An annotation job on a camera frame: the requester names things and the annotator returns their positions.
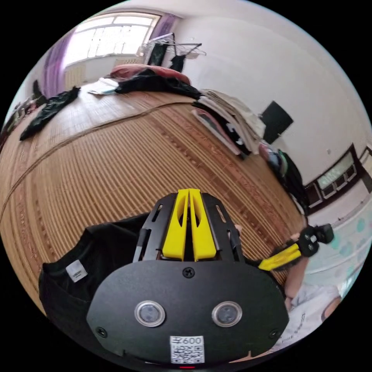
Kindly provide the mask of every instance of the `white shirt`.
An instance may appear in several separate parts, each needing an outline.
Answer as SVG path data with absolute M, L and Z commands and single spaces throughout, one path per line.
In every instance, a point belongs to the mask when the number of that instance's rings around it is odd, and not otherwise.
M 315 331 L 324 322 L 327 307 L 339 296 L 336 286 L 302 284 L 291 302 L 288 325 L 270 352 L 292 345 Z

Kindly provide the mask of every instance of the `screw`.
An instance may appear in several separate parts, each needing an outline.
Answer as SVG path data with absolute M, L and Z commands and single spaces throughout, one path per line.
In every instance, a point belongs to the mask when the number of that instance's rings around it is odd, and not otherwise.
M 195 275 L 195 270 L 192 267 L 187 267 L 183 269 L 182 274 L 185 278 L 192 278 Z
M 270 334 L 269 334 L 269 338 L 273 339 L 275 338 L 276 336 L 279 335 L 279 331 L 277 329 L 273 329 Z
M 96 333 L 102 337 L 102 338 L 106 338 L 107 337 L 107 332 L 105 329 L 103 329 L 102 327 L 97 327 L 96 328 Z

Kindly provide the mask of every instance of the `black t-shirt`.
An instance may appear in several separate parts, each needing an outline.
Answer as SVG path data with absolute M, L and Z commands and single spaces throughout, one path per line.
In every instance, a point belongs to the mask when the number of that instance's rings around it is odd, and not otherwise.
M 101 346 L 86 315 L 102 281 L 132 262 L 147 217 L 148 214 L 143 214 L 86 228 L 70 252 L 57 262 L 43 264 L 39 277 L 39 296 L 48 319 L 85 349 L 119 365 L 122 358 Z M 86 276 L 80 272 L 80 279 L 74 282 L 66 267 L 77 260 Z

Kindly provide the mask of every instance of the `purple curtain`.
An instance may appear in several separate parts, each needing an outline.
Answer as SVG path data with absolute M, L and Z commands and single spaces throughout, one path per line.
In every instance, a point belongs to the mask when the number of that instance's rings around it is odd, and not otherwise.
M 172 28 L 177 19 L 178 17 L 174 14 L 167 13 L 163 15 L 152 31 L 150 40 L 172 32 Z
M 75 29 L 68 32 L 49 50 L 44 65 L 44 80 L 40 87 L 47 98 L 56 96 L 65 90 L 63 59 L 74 32 Z

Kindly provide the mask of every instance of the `bamboo mat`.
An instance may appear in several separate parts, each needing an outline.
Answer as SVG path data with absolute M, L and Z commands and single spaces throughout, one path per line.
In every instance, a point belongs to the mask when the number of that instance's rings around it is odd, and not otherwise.
M 17 128 L 0 156 L 6 179 L 0 184 L 0 234 L 40 310 L 43 262 L 66 254 L 86 226 L 148 212 L 180 188 L 200 188 L 221 199 L 242 225 L 243 251 L 253 259 L 267 257 L 303 227 L 263 159 L 242 162 L 225 150 L 191 115 L 191 99 L 141 92 L 106 96 L 94 115 L 87 109 L 90 98 L 88 104 L 84 99 L 76 102 L 77 112 L 61 111 L 28 141 L 18 141 L 23 129 Z M 118 99 L 126 112 L 116 106 Z M 281 283 L 285 276 L 276 274 Z

